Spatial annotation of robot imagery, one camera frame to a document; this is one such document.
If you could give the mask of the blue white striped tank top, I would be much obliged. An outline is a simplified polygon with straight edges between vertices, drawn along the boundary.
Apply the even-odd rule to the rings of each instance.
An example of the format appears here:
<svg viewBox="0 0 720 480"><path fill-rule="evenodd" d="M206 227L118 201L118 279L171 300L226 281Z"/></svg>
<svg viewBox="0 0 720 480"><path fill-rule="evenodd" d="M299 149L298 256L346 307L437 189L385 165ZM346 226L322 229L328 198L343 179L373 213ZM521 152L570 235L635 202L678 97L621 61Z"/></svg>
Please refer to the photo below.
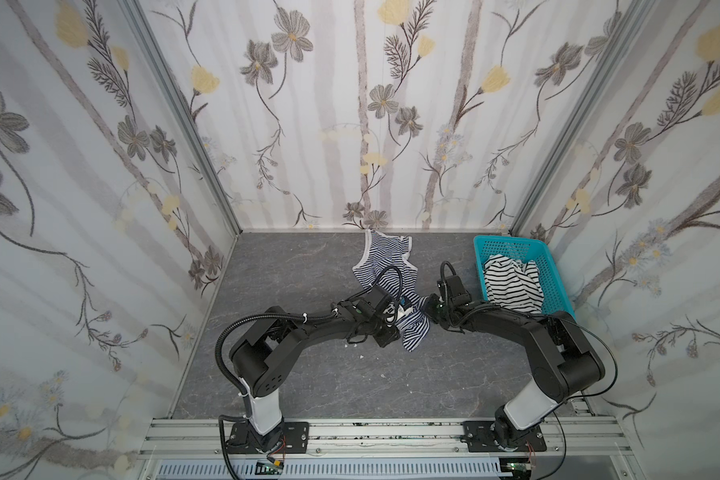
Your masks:
<svg viewBox="0 0 720 480"><path fill-rule="evenodd" d="M412 352L430 331L430 321L421 311L425 297L416 289L418 268L409 261L413 239L411 236L366 230L364 241L362 256L352 267L353 274L362 287L368 287L384 273L379 285L392 296L392 300L400 296L400 305L413 306L413 312L397 322L403 348Z"/></svg>

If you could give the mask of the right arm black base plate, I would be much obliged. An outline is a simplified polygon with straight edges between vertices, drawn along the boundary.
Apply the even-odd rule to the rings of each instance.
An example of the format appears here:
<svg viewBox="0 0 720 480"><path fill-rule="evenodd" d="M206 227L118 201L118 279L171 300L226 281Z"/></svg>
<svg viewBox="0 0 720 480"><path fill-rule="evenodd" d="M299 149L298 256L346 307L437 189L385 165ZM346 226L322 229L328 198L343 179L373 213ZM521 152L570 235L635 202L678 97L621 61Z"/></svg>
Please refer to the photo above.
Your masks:
<svg viewBox="0 0 720 480"><path fill-rule="evenodd" d="M546 452L547 445L539 426L515 429L509 421L465 421L461 440L470 453Z"/></svg>

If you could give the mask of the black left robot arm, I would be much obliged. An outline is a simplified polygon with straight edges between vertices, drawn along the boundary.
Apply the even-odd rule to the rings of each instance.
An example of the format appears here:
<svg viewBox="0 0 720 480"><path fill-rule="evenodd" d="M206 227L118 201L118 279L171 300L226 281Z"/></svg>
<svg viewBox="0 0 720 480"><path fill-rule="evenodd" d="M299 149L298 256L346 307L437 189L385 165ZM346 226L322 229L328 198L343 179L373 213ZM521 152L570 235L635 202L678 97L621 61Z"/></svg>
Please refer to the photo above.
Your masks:
<svg viewBox="0 0 720 480"><path fill-rule="evenodd" d="M294 314L280 307L250 315L227 326L214 345L216 365L241 394L246 439L222 434L225 449L252 447L275 452L286 445L279 388L309 347L342 340L348 345L372 338L379 347L399 340L396 325L403 300L400 268L388 266L371 284L319 314Z"/></svg>

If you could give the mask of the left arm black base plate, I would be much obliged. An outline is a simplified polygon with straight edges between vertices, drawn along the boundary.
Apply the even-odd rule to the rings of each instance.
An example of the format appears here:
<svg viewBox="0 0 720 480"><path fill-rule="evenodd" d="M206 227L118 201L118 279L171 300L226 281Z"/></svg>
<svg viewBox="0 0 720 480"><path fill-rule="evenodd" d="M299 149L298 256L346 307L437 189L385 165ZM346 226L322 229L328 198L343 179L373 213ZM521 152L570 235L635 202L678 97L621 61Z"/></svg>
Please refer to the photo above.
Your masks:
<svg viewBox="0 0 720 480"><path fill-rule="evenodd" d="M283 422L270 433L260 434L249 422L236 422L224 448L229 454L305 454L309 430L308 422Z"/></svg>

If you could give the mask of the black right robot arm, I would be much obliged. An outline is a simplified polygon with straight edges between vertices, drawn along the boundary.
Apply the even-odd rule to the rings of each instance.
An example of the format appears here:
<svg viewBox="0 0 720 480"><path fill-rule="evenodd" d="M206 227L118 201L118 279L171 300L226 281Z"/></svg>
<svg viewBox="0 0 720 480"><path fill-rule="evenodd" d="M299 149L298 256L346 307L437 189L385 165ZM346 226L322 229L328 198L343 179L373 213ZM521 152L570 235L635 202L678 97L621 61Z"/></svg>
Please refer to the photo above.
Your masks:
<svg viewBox="0 0 720 480"><path fill-rule="evenodd" d="M606 376L602 359L568 312L523 313L475 300L448 261L440 265L437 287L424 304L434 323L456 333L497 336L525 350L531 380L497 409L490 427L499 449L526 444L549 414Z"/></svg>

